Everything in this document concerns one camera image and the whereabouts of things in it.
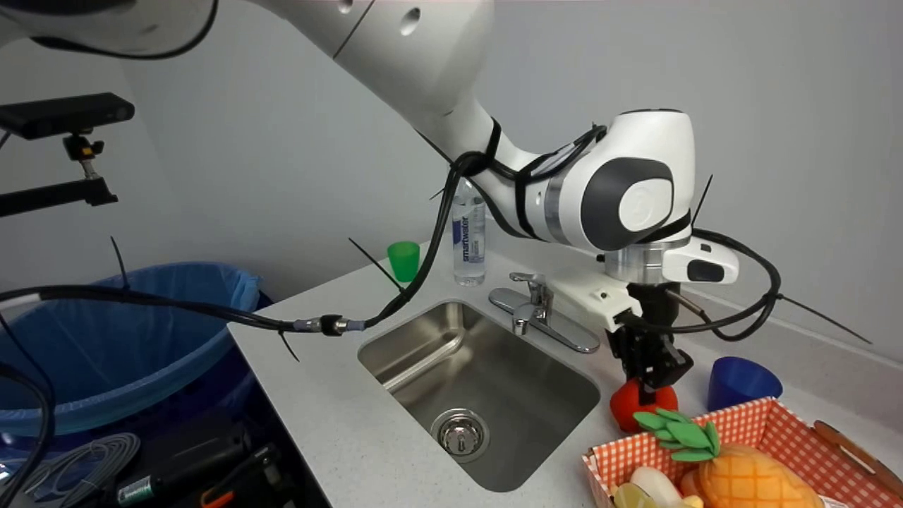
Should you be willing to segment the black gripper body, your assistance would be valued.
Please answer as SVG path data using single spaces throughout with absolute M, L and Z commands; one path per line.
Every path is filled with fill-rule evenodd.
M 640 317 L 628 317 L 609 337 L 609 351 L 622 363 L 625 377 L 646 372 L 660 379 L 666 368 L 695 368 L 691 357 L 675 346 L 675 319 L 681 289 L 666 285 L 629 285 L 629 296 L 640 306 Z

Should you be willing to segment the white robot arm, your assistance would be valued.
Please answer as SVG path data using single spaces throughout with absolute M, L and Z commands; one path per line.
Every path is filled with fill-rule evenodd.
M 691 234 L 695 127 L 673 107 L 640 107 L 577 141 L 527 154 L 474 94 L 495 0 L 248 0 L 297 28 L 396 110 L 451 173 L 478 186 L 513 238 L 606 261 L 628 306 L 606 317 L 629 379 L 659 389 L 691 360 L 640 302 L 684 282 Z M 220 0 L 0 0 L 2 37 L 55 51 L 168 59 L 199 46 Z

